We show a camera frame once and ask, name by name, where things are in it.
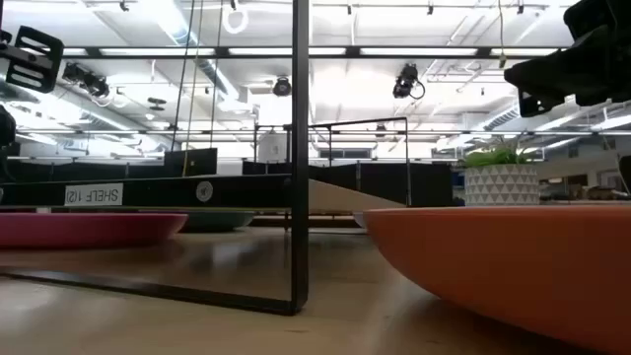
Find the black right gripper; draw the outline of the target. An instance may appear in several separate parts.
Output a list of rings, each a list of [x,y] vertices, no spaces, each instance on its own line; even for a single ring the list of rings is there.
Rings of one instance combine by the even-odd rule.
[[[564,13],[573,38],[557,50],[507,69],[520,114],[534,117],[574,96],[581,107],[631,100],[631,0],[580,0]]]

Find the orange plate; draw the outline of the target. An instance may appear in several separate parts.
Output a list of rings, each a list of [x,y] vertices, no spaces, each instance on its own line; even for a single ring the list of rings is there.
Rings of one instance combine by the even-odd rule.
[[[631,355],[631,205],[365,212],[384,258],[479,315],[609,355]]]

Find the white shelf label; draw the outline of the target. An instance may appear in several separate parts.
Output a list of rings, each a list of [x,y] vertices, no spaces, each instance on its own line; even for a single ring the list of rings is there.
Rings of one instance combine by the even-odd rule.
[[[121,206],[123,189],[122,182],[67,185],[64,205],[66,207]]]

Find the black metal wooden shelf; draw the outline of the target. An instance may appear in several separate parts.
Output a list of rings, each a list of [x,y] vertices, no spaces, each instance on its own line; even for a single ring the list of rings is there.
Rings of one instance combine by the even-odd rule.
[[[2,266],[0,276],[281,316],[299,313],[309,295],[309,0],[293,0],[292,15],[292,73],[296,82],[292,89],[289,174],[8,183],[2,188],[3,200],[13,210],[49,204],[54,209],[53,213],[68,213],[64,205],[67,185],[122,182],[122,205],[114,206],[116,213],[182,211],[190,208],[255,210],[262,207],[263,197],[276,197],[279,200],[277,208],[289,211],[291,216],[290,299],[261,298],[23,267]],[[214,192],[208,202],[202,203],[196,198],[195,190],[205,180],[212,183]]]

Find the black ceiling device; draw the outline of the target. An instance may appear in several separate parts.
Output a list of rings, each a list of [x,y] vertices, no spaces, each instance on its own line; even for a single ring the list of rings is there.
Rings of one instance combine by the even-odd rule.
[[[105,98],[109,95],[109,85],[106,77],[82,67],[78,63],[68,63],[62,78],[88,92],[92,97]]]

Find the green plant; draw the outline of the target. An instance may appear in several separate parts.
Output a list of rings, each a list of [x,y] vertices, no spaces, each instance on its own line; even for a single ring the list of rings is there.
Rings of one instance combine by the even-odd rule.
[[[526,164],[530,158],[531,153],[527,153],[525,148],[520,147],[520,138],[507,139],[501,136],[489,142],[481,151],[465,155],[461,163],[466,168],[521,165]]]

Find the white triangle pattern planter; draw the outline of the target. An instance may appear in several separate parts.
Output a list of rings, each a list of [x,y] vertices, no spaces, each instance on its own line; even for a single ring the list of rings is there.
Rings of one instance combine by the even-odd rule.
[[[464,191],[467,207],[539,204],[537,170],[529,164],[467,168]]]

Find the pink plate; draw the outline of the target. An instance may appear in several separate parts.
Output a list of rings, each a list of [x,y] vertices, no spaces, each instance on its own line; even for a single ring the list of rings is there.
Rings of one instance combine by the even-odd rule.
[[[159,244],[185,214],[0,213],[0,249],[114,249]]]

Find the dark green plate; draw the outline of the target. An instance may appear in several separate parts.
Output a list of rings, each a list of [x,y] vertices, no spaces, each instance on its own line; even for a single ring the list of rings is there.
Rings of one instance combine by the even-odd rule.
[[[187,215],[187,221],[179,229],[180,233],[227,233],[248,226],[253,220],[253,212],[244,211],[158,211],[140,210],[144,214]]]

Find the black metal rig frame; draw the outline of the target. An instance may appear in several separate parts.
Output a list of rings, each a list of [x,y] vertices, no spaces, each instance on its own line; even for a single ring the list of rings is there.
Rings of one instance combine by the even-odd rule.
[[[411,59],[530,59],[559,51],[558,46],[312,46],[309,56],[313,59],[359,58],[411,58]],[[289,58],[290,46],[183,46],[161,47],[68,47],[65,59],[192,59],[194,57],[217,58]]]

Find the black partition wall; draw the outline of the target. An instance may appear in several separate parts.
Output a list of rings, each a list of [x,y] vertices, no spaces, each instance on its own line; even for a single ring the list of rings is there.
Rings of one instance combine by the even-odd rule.
[[[134,163],[61,163],[10,161],[8,173],[18,182],[111,180],[124,178],[219,177],[218,151],[205,149],[168,153],[158,165]],[[452,169],[445,164],[360,162],[309,167],[311,179],[360,191],[413,207],[453,204]]]

